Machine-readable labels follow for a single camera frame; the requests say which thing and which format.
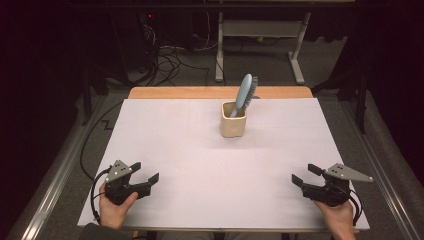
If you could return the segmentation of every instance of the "pen holder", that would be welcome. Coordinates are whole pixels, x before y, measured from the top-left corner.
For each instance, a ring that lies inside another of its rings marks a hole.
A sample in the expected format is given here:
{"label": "pen holder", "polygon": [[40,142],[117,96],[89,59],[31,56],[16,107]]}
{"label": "pen holder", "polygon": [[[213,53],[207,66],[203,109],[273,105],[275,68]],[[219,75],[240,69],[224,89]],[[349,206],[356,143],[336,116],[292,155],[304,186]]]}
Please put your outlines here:
{"label": "pen holder", "polygon": [[221,134],[223,137],[241,137],[246,128],[246,111],[240,109],[237,116],[230,118],[235,102],[224,102],[221,107]]}

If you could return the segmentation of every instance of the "human hand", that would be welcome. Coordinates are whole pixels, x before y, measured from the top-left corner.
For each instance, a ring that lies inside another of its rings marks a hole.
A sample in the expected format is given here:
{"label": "human hand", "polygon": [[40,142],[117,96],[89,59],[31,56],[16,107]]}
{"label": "human hand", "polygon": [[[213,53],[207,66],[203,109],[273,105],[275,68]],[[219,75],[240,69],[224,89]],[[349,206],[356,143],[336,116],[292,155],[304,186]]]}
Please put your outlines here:
{"label": "human hand", "polygon": [[321,210],[328,229],[336,240],[355,240],[353,232],[353,207],[349,201],[342,205],[329,207],[326,204],[314,201]]}
{"label": "human hand", "polygon": [[128,209],[134,204],[137,200],[138,193],[133,192],[124,203],[121,205],[113,204],[104,194],[106,184],[103,183],[100,186],[100,225],[105,227],[110,227],[113,229],[120,229],[122,224],[127,217]]}

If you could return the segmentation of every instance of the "brush handle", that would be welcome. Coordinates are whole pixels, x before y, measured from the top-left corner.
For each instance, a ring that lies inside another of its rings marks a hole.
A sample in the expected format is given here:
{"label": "brush handle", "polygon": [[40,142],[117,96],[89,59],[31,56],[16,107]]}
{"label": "brush handle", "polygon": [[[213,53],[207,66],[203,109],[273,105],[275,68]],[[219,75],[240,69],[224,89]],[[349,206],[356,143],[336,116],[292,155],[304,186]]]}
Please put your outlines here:
{"label": "brush handle", "polygon": [[250,86],[252,85],[252,75],[247,74],[241,82],[239,91],[237,93],[236,103],[234,104],[233,112],[230,117],[236,117],[237,111],[243,107],[246,97],[249,94]]}

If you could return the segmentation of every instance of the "table leg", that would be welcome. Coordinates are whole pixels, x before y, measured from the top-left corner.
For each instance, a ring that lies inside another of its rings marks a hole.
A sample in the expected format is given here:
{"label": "table leg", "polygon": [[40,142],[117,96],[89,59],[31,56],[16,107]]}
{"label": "table leg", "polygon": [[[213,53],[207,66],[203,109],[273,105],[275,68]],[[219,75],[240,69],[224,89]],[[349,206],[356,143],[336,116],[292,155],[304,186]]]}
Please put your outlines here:
{"label": "table leg", "polygon": [[293,73],[296,78],[296,82],[299,85],[304,85],[305,80],[303,79],[302,71],[300,70],[299,62],[297,61],[297,56],[299,55],[300,47],[302,46],[303,38],[305,37],[306,29],[308,27],[309,18],[311,13],[305,13],[303,17],[302,26],[299,29],[299,33],[297,35],[296,47],[293,52],[289,52],[289,60],[292,65]]}
{"label": "table leg", "polygon": [[222,51],[222,41],[223,41],[223,13],[219,13],[218,20],[218,52],[216,54],[216,66],[215,66],[215,81],[222,82],[224,81],[224,53]]}

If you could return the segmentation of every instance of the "gray carpet floor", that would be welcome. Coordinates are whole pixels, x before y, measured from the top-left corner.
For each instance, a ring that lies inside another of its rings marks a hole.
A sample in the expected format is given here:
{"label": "gray carpet floor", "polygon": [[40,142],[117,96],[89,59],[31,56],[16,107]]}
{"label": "gray carpet floor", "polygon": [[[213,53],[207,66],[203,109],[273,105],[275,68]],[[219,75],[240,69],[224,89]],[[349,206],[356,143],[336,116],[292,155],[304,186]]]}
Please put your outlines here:
{"label": "gray carpet floor", "polygon": [[[316,42],[305,42],[302,45],[299,63],[306,86],[313,87],[328,79],[344,42],[343,40],[325,43],[318,40]],[[162,85],[227,84],[236,86],[240,84],[246,73],[257,75],[260,85],[263,86],[296,85],[286,55],[288,51],[294,48],[294,43],[293,40],[281,40],[269,46],[244,43],[243,48],[241,48],[238,40],[226,40],[224,42],[224,48],[227,50],[224,57],[225,83],[216,83],[214,80],[215,50],[191,52],[176,50],[178,54],[175,55],[175,49],[162,49],[162,54],[173,56],[173,62],[184,63],[179,65],[178,74]],[[164,75],[158,75],[156,83],[165,79],[166,73],[175,67],[168,59],[162,58],[160,61],[164,62],[161,65],[161,71]],[[141,74],[133,70],[129,71],[129,76],[132,80],[135,80]],[[108,123],[109,126],[113,126],[120,109],[120,105],[116,106],[116,104],[127,98],[129,93],[129,89],[120,86],[116,81],[111,79],[109,81],[111,90],[108,96],[93,94],[93,102],[98,103],[95,106],[99,109],[93,116],[93,121],[87,126],[81,126],[81,111],[61,154],[46,174],[37,194],[34,195],[25,212],[15,224],[8,239],[22,238],[29,222],[36,214],[40,202],[48,191],[60,164],[65,159],[66,150],[75,142],[85,140],[76,134],[81,128],[94,127],[85,144],[82,162],[88,173],[91,175],[96,173],[112,133],[112,130],[106,129],[105,125]],[[315,97],[319,99],[342,159],[346,165],[364,174],[374,176],[377,180],[372,184],[354,182],[358,195],[366,204],[364,211],[371,226],[369,231],[359,233],[357,238],[370,240],[420,239],[419,236],[424,236],[422,228],[419,229],[420,226],[424,226],[424,218],[422,217],[424,216],[424,189],[412,174],[411,169],[391,139],[388,129],[378,114],[371,94],[368,93],[366,102],[365,127],[367,134],[362,135],[352,120],[352,106],[355,102],[339,102],[336,93],[337,89],[324,90],[316,94]],[[110,112],[100,118],[112,107],[114,108]],[[102,121],[93,126],[97,120]],[[45,216],[43,228],[37,239],[77,239],[81,232],[81,228],[77,227],[76,224],[91,187],[91,181],[81,170],[78,163],[79,156],[75,156],[69,161],[74,161],[72,171],[69,176],[66,176],[66,183],[59,192],[60,196],[55,202],[52,212]],[[402,203],[404,209],[397,209],[396,206],[398,205],[391,204],[393,196],[395,200]],[[398,217],[398,212],[407,213],[407,217],[413,225],[412,229],[415,229],[416,232],[405,231],[405,229],[411,229],[411,227],[402,226],[404,222]],[[323,233],[300,234],[298,237],[298,239],[321,240],[329,239],[330,236]]]}

